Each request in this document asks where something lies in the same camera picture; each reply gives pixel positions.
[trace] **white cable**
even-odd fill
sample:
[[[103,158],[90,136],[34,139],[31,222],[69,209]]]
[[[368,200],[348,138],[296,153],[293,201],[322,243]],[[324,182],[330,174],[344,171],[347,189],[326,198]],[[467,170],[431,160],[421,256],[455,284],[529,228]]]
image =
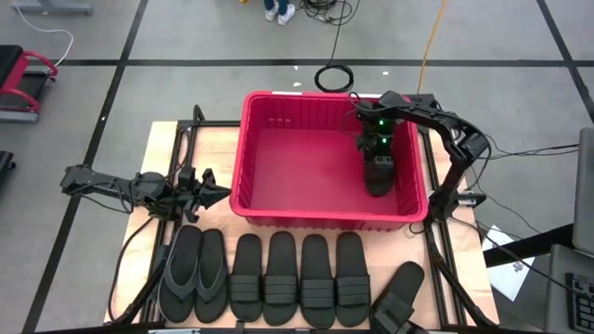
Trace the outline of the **white cable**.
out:
[[[62,61],[64,61],[64,59],[66,58],[66,56],[68,56],[68,54],[71,52],[72,43],[74,43],[74,36],[72,36],[71,32],[69,32],[69,31],[65,31],[65,30],[63,30],[63,29],[52,29],[52,30],[47,30],[47,29],[41,29],[41,28],[37,28],[37,27],[35,27],[34,25],[32,25],[32,24],[31,24],[29,21],[27,21],[27,19],[25,19],[25,16],[24,16],[24,15],[22,15],[22,11],[20,11],[19,5],[17,5],[17,2],[16,2],[16,1],[14,1],[12,5],[13,5],[13,6],[14,6],[14,7],[17,9],[17,12],[19,12],[19,15],[20,15],[20,17],[22,18],[22,20],[23,20],[23,21],[24,21],[24,22],[25,22],[25,23],[26,23],[28,26],[30,26],[31,28],[33,28],[33,29],[37,30],[38,32],[52,32],[52,33],[55,33],[55,32],[63,32],[63,33],[66,33],[66,34],[68,34],[68,35],[69,35],[69,37],[71,38],[71,41],[68,43],[68,47],[66,48],[66,52],[64,52],[64,56],[62,56],[62,58],[60,58],[60,59],[59,59],[59,60],[56,62],[56,64],[54,64],[54,65],[55,65],[55,66],[58,66],[59,64],[61,64],[61,63],[62,63]]]

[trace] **person's feet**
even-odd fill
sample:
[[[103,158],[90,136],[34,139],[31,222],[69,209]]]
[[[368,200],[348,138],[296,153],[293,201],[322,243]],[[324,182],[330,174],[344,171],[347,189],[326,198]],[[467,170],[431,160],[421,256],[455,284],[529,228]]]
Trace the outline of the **person's feet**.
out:
[[[277,14],[278,14],[278,2],[275,2],[275,6],[272,7],[272,9],[265,10],[266,19],[269,21],[274,20],[275,17],[277,16]]]
[[[288,4],[287,12],[285,13],[285,15],[278,15],[278,24],[280,24],[280,25],[287,24],[287,22],[289,22],[289,20],[293,17],[293,15],[295,15],[295,5]]]

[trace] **red plastic bin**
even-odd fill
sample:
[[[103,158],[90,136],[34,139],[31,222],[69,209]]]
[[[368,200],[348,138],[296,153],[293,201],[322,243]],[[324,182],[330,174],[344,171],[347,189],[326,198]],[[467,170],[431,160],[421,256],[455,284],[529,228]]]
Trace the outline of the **red plastic bin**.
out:
[[[379,96],[367,98],[377,100]],[[394,128],[394,187],[363,182],[346,94],[254,92],[243,104],[230,204],[254,225],[394,230],[427,214],[417,126]]]

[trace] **wooden table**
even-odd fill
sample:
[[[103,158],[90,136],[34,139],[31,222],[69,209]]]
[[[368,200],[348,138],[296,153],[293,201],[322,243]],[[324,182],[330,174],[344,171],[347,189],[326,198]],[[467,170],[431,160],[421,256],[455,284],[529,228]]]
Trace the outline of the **wooden table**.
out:
[[[147,151],[142,164],[142,172],[158,172],[167,174],[169,161],[174,146],[175,128],[177,122],[154,122],[148,138]],[[231,186],[233,177],[233,166],[235,163],[236,149],[238,143],[239,128],[209,127],[200,128],[198,140],[194,151],[194,166],[197,175],[200,175],[205,168],[212,168],[217,184]],[[434,159],[437,167],[440,182],[446,175],[449,168],[448,155],[445,152],[441,138],[435,132],[430,133],[434,151]],[[421,158],[423,166],[425,154],[420,138]],[[428,173],[425,169],[425,185],[429,189]],[[250,225],[242,217],[235,215],[229,208],[228,200],[212,206],[208,211],[200,209],[200,220],[198,226],[202,230],[208,228],[220,229],[226,238],[227,262],[229,270],[235,258],[235,248],[239,237],[246,233],[254,233],[263,241],[263,264],[267,262],[268,241],[273,233],[279,229],[276,227],[260,227]],[[462,221],[474,223],[472,209],[460,207],[454,216]],[[130,215],[125,239],[138,229],[148,219],[147,211],[139,208]],[[114,293],[112,308],[115,316],[120,315],[128,304],[136,296],[140,288],[147,280],[157,222],[154,221],[143,230],[129,245],[123,256],[118,285]],[[340,230],[313,230],[304,228],[287,229],[295,236],[297,254],[301,254],[303,239],[313,233],[323,235],[329,243],[330,264],[334,271],[334,253],[336,237],[342,232]],[[498,323],[497,310],[493,300],[493,294],[484,264],[483,252],[477,232],[469,226],[449,222],[449,233],[458,269],[458,279],[462,286],[468,291],[472,299],[483,310],[485,315],[492,321]],[[396,268],[406,262],[414,261],[425,269],[425,279],[417,295],[413,307],[415,313],[411,320],[427,329],[439,328],[439,319],[433,295],[432,277],[430,262],[422,235],[412,235],[408,228],[401,228],[396,232],[359,232],[363,239],[368,272],[371,277],[371,295],[375,299],[381,289],[394,274]],[[455,323],[455,311],[452,302],[451,289],[442,278],[445,288],[445,300],[447,305],[448,319]],[[195,327],[195,328],[233,328],[237,319],[227,308],[227,311],[214,323],[202,324],[192,312],[190,318],[182,324],[168,324],[171,327]],[[338,322],[335,328],[342,328]],[[268,328],[268,325],[261,317],[257,322],[246,324],[246,328]],[[303,317],[297,312],[295,317],[283,328],[309,328]],[[368,328],[368,322],[358,328]]]

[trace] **gray floor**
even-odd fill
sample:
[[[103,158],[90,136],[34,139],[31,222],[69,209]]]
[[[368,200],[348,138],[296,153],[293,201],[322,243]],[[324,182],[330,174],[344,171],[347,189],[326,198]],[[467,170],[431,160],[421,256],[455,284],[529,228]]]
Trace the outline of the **gray floor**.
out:
[[[47,29],[75,37],[69,59],[118,59],[139,0],[93,1],[92,17],[29,17]],[[419,59],[437,0],[364,1],[343,27],[337,58]],[[562,60],[534,0],[450,0],[434,42],[433,59]],[[594,59],[588,0],[548,0],[551,14],[574,59]],[[130,59],[327,58],[335,29],[303,12],[287,27],[266,22],[262,4],[251,0],[148,0]],[[20,44],[59,58],[68,40],[35,32],[0,3],[0,44]],[[94,168],[132,176],[140,167],[151,122],[190,117],[200,104],[208,119],[237,120],[253,90],[315,91],[318,66],[126,67],[102,136]],[[115,67],[64,66],[46,95],[35,125],[0,123],[0,149],[15,152],[19,168],[0,200],[0,328],[20,332],[60,227],[68,198],[58,183],[67,165],[83,161]],[[417,67],[353,67],[355,90],[414,92]],[[594,69],[579,69],[594,86]],[[328,85],[342,74],[329,73]],[[446,109],[474,122],[507,150],[571,144],[592,121],[565,68],[430,67],[424,92]],[[492,161],[482,186],[549,230],[571,222],[576,155]],[[520,236],[533,232],[488,201],[477,211],[487,225]],[[83,202],[39,321],[39,330],[101,324],[127,217]],[[543,307],[523,291],[516,305]],[[513,305],[498,302],[501,312]],[[539,324],[538,312],[517,307],[514,318]]]

